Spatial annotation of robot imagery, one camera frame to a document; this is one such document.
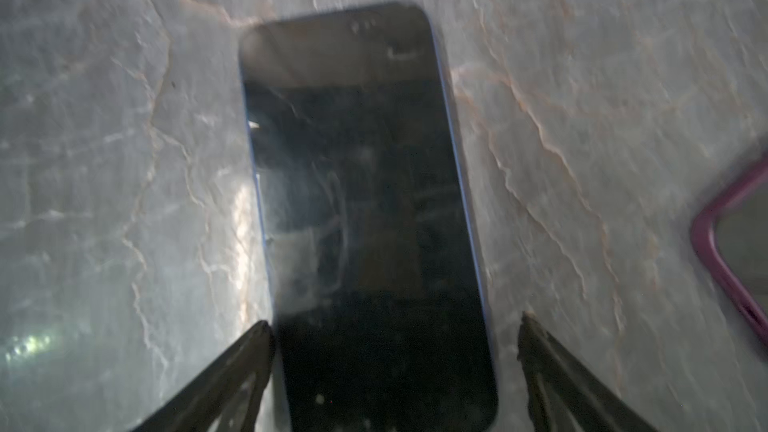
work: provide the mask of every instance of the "pink frame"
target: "pink frame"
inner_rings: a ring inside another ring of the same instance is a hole
[[[719,194],[696,216],[690,229],[690,241],[696,255],[706,266],[715,281],[725,290],[736,308],[744,316],[755,333],[768,346],[768,316],[752,298],[741,281],[730,270],[717,251],[715,224],[723,212],[737,206],[763,182],[768,181],[768,156],[739,177],[731,186]]]

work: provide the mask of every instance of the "phone screen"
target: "phone screen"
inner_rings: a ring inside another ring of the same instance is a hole
[[[717,250],[744,288],[768,312],[768,182],[763,182],[715,226]]]
[[[258,26],[240,67],[293,429],[486,429],[494,373],[424,13]]]

